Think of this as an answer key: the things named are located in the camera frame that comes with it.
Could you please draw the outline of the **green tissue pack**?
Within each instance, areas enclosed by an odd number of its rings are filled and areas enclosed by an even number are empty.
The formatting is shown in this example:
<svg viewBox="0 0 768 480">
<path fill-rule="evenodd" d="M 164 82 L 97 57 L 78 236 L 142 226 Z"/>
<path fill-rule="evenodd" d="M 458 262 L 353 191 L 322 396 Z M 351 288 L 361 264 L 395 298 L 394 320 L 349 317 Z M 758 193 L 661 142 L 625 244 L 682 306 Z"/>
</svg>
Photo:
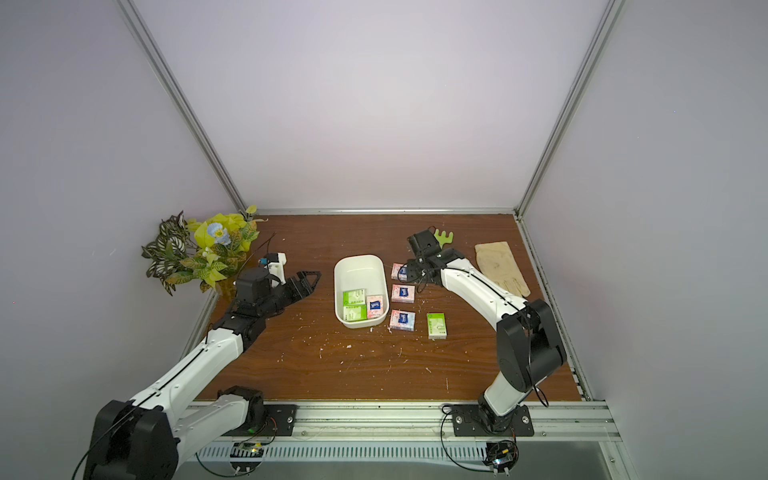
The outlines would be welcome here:
<svg viewBox="0 0 768 480">
<path fill-rule="evenodd" d="M 342 320 L 347 323 L 359 322 L 368 319 L 368 311 L 365 304 L 344 305 L 342 307 Z"/>
<path fill-rule="evenodd" d="M 346 290 L 342 293 L 344 306 L 364 305 L 366 303 L 366 291 L 364 289 Z"/>
<path fill-rule="evenodd" d="M 428 313 L 426 319 L 428 338 L 430 340 L 444 340 L 447 338 L 447 325 L 444 313 Z"/>
</svg>

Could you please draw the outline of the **white storage box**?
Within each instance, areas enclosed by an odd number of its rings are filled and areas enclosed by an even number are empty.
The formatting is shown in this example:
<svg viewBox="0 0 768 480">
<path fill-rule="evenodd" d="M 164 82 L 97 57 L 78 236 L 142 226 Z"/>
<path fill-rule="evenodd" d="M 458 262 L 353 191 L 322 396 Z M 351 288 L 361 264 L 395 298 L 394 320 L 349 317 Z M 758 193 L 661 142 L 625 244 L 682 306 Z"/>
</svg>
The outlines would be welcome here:
<svg viewBox="0 0 768 480">
<path fill-rule="evenodd" d="M 334 311 L 350 329 L 374 327 L 388 316 L 390 302 L 382 260 L 371 254 L 339 260 L 333 272 Z"/>
</svg>

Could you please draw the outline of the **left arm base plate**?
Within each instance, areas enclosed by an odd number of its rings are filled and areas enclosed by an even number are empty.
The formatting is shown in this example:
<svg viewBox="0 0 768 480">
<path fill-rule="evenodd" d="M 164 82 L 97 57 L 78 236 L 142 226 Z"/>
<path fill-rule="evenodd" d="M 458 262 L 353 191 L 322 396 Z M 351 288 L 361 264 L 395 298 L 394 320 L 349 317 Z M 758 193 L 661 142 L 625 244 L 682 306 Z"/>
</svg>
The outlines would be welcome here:
<svg viewBox="0 0 768 480">
<path fill-rule="evenodd" d="M 255 420 L 224 433 L 225 437 L 290 437 L 293 434 L 298 406 L 296 404 L 266 404 Z"/>
</svg>

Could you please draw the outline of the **pink tissue pack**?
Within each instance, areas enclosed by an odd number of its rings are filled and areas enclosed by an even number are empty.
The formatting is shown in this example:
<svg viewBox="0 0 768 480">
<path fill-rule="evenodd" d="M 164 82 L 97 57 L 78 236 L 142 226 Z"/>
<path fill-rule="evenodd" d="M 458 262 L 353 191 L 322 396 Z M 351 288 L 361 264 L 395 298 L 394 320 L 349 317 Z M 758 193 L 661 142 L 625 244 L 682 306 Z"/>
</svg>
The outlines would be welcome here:
<svg viewBox="0 0 768 480">
<path fill-rule="evenodd" d="M 396 303 L 413 304 L 415 302 L 416 287 L 414 285 L 393 284 L 391 300 Z"/>
<path fill-rule="evenodd" d="M 415 330 L 416 313 L 404 310 L 392 310 L 389 321 L 391 330 L 409 331 Z"/>
<path fill-rule="evenodd" d="M 399 282 L 408 281 L 407 265 L 394 263 L 391 270 L 391 278 Z"/>
<path fill-rule="evenodd" d="M 368 319 L 381 317 L 384 312 L 384 297 L 382 295 L 369 295 L 366 297 L 366 310 Z"/>
</svg>

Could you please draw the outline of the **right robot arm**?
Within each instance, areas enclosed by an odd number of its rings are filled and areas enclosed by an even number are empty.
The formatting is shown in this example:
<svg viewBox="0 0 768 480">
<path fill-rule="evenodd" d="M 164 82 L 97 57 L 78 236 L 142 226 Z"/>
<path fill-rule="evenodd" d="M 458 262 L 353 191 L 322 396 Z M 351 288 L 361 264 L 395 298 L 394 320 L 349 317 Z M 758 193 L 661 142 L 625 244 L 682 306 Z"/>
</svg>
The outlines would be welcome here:
<svg viewBox="0 0 768 480">
<path fill-rule="evenodd" d="M 434 284 L 463 299 L 496 332 L 500 373 L 478 400 L 478 420 L 490 434 L 512 428 L 521 403 L 534 393 L 548 404 L 539 385 L 568 361 L 551 307 L 529 301 L 496 284 L 460 252 L 444 248 L 429 230 L 408 238 L 414 257 L 406 262 L 406 281 Z"/>
</svg>

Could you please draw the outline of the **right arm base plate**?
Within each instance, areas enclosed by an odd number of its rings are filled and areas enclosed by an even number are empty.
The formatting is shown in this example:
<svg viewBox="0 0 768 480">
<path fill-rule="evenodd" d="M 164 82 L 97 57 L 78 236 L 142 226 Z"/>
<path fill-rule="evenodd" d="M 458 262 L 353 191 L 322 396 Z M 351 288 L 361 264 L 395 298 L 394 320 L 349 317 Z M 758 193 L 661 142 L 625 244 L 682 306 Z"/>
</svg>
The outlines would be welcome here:
<svg viewBox="0 0 768 480">
<path fill-rule="evenodd" d="M 479 404 L 446 404 L 444 409 L 457 437 L 533 437 L 533 420 L 526 405 L 518 405 L 508 414 L 496 415 Z"/>
</svg>

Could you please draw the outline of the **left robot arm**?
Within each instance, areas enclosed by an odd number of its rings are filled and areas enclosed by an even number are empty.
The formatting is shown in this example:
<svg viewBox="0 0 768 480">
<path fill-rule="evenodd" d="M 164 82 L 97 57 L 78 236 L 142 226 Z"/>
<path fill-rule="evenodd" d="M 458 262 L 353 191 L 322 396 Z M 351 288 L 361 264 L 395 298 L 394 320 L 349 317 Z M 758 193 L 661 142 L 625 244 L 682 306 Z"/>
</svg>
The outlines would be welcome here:
<svg viewBox="0 0 768 480">
<path fill-rule="evenodd" d="M 230 308 L 204 339 L 165 375 L 96 415 L 90 446 L 75 468 L 84 479 L 170 479 L 203 447 L 231 432 L 259 434 L 269 425 L 261 391 L 230 387 L 207 407 L 186 411 L 202 390 L 245 353 L 269 319 L 312 295 L 318 271 L 284 274 L 281 262 L 249 269 L 234 283 Z"/>
</svg>

